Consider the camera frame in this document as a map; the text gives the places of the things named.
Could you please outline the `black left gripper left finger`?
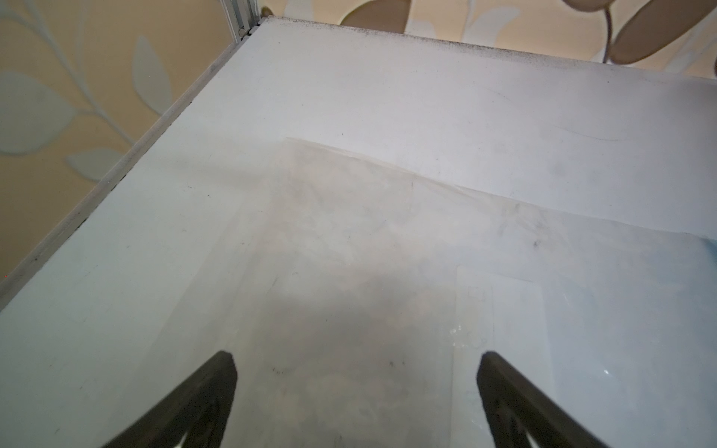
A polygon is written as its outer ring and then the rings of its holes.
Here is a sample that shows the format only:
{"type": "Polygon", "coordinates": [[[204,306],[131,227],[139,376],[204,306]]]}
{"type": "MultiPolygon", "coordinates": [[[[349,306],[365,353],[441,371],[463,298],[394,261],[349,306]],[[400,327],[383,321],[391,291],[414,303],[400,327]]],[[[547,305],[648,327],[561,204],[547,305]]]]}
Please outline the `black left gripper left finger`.
{"type": "Polygon", "coordinates": [[[107,447],[219,447],[235,398],[233,356],[218,351],[107,447]]]}

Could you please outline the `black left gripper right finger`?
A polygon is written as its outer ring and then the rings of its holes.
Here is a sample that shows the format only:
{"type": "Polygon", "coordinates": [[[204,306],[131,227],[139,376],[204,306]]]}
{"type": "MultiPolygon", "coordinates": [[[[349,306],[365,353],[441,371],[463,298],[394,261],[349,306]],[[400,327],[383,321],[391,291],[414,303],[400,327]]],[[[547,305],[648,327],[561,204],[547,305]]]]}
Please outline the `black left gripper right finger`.
{"type": "Polygon", "coordinates": [[[504,357],[487,351],[476,384],[497,447],[603,447],[504,357]]]}

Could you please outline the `clear zip top bag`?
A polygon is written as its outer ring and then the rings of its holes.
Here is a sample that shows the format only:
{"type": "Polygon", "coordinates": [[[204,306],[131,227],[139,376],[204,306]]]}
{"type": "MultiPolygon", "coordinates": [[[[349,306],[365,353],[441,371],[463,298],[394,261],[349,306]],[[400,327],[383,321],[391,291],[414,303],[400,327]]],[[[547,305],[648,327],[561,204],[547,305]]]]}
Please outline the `clear zip top bag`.
{"type": "Polygon", "coordinates": [[[111,431],[220,350],[238,447],[487,447],[495,351],[612,447],[716,444],[716,244],[289,140],[149,347],[111,431]]]}

